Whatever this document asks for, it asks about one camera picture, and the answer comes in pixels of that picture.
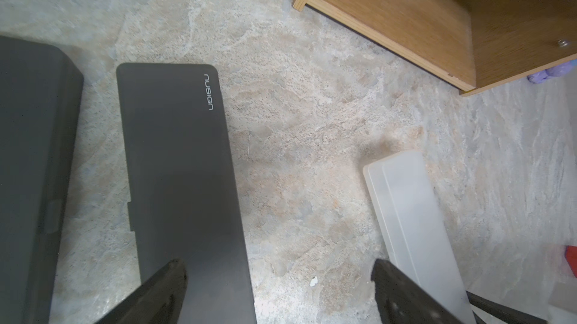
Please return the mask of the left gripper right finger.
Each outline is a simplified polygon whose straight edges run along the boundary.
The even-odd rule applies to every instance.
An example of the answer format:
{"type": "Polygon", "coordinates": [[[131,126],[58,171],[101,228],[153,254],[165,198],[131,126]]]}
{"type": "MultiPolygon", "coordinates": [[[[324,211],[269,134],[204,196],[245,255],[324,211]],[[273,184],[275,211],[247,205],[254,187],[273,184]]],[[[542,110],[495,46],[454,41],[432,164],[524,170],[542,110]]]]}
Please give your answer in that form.
{"type": "Polygon", "coordinates": [[[461,323],[388,260],[375,261],[371,280],[382,323],[461,323]]]}

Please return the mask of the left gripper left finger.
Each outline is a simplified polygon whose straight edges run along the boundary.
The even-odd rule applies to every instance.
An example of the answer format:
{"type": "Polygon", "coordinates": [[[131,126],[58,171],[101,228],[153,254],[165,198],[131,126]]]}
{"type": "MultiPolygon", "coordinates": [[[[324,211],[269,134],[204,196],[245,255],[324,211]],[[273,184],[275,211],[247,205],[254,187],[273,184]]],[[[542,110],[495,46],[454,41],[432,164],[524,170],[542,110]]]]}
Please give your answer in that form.
{"type": "Polygon", "coordinates": [[[176,323],[188,284],[185,263],[173,259],[108,312],[106,323],[176,323]]]}

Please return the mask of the frosted white pencil case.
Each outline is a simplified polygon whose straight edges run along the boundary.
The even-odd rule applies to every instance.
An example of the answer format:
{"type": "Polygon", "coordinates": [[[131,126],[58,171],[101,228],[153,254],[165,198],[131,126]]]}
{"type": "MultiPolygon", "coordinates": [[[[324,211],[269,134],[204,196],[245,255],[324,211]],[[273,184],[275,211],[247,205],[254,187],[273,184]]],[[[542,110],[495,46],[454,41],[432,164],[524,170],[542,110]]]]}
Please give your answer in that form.
{"type": "Polygon", "coordinates": [[[443,213],[419,151],[363,168],[389,260],[463,323],[475,321],[443,213]]]}

